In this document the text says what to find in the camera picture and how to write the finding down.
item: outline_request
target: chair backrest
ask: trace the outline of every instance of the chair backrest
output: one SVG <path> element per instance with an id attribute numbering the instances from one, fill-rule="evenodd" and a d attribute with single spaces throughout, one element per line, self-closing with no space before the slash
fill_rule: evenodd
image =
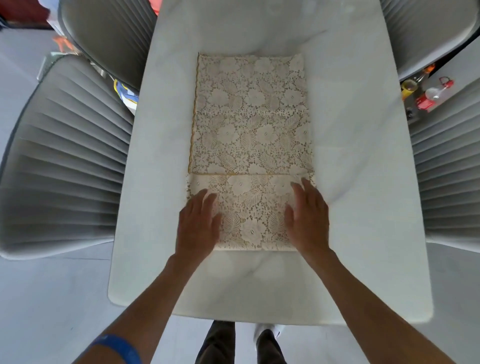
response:
<path id="1" fill-rule="evenodd" d="M 113 241 L 133 117 L 83 57 L 57 60 L 0 167 L 0 255 L 28 259 Z"/>
<path id="2" fill-rule="evenodd" d="M 480 79 L 410 125 L 427 239 L 480 250 Z"/>
<path id="3" fill-rule="evenodd" d="M 461 45 L 479 27 L 479 0 L 380 0 L 399 79 Z"/>
<path id="4" fill-rule="evenodd" d="M 157 19 L 148 0 L 60 0 L 58 17 L 87 58 L 139 93 Z"/>

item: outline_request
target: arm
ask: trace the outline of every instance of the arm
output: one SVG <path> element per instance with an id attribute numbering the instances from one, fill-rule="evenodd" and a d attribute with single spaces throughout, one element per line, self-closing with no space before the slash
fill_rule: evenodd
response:
<path id="1" fill-rule="evenodd" d="M 212 218 L 216 194 L 210 194 L 204 201 L 206 193 L 207 190 L 200 191 L 180 212 L 175 254 L 168 259 L 163 271 L 102 332 L 102 335 L 113 334 L 127 340 L 138 351 L 143 364 L 151 362 L 183 288 L 219 239 L 221 216 Z M 124 364 L 124 361 L 112 349 L 94 345 L 75 363 Z"/>
<path id="2" fill-rule="evenodd" d="M 453 361 L 356 279 L 328 247 L 328 206 L 308 180 L 292 184 L 297 206 L 285 211 L 292 244 L 317 273 L 372 364 Z"/>

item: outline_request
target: hand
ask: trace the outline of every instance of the hand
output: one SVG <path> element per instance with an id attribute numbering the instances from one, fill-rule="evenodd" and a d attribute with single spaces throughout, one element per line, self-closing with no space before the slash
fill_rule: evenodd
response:
<path id="1" fill-rule="evenodd" d="M 212 218 L 212 206 L 217 194 L 201 190 L 190 198 L 180 211 L 175 255 L 199 265 L 213 250 L 220 238 L 222 215 Z"/>
<path id="2" fill-rule="evenodd" d="M 309 180 L 302 178 L 305 190 L 292 183 L 297 209 L 285 209 L 285 226 L 291 243 L 305 259 L 330 252 L 328 247 L 328 206 Z"/>

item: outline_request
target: black pants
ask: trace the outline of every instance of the black pants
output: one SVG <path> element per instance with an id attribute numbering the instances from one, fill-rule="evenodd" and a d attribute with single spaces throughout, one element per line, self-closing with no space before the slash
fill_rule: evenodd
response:
<path id="1" fill-rule="evenodd" d="M 207 333 L 195 364 L 234 364 L 235 322 L 214 321 Z M 258 364 L 286 364 L 282 351 L 270 330 L 257 341 Z"/>

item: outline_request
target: marble tabletop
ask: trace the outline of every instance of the marble tabletop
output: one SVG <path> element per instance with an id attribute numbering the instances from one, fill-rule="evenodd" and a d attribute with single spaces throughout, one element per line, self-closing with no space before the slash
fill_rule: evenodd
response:
<path id="1" fill-rule="evenodd" d="M 409 322 L 433 313 L 420 198 L 378 0 L 165 0 L 127 160 L 108 296 L 128 305 L 174 252 L 198 52 L 305 58 L 330 245 Z M 174 314 L 293 325 L 344 320 L 296 252 L 214 251 Z"/>

